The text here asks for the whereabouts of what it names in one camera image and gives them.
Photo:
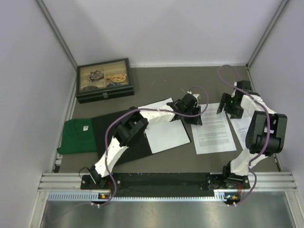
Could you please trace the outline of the printed text paper sheet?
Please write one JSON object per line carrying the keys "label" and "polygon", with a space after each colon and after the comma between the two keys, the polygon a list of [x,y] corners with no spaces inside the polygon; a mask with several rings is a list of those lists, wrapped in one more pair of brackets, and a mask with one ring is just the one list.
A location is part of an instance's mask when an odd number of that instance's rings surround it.
{"label": "printed text paper sheet", "polygon": [[202,126],[192,125],[193,142],[196,154],[236,151],[226,114],[217,114],[218,103],[202,104]]}

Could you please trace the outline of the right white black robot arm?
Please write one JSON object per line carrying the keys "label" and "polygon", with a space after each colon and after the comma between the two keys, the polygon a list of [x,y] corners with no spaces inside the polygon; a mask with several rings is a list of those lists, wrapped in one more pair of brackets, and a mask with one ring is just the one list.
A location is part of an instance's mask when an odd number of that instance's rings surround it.
{"label": "right white black robot arm", "polygon": [[231,119],[241,119],[247,112],[251,122],[245,137],[245,148],[223,167],[221,180],[227,188],[243,183],[261,160],[282,151],[287,126],[287,116],[267,107],[260,95],[252,91],[249,81],[238,81],[234,88],[231,95],[223,93],[217,113],[225,111]]}

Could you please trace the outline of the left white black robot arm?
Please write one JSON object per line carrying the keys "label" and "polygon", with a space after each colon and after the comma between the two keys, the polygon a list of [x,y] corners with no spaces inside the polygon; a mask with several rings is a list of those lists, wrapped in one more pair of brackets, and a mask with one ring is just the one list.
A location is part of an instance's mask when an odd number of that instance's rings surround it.
{"label": "left white black robot arm", "polygon": [[202,125],[198,94],[188,92],[182,99],[168,102],[157,108],[131,107],[111,123],[105,132],[105,152],[89,170],[91,182],[97,188],[107,185],[114,165],[121,155],[135,145],[148,126],[183,119],[194,125]]}

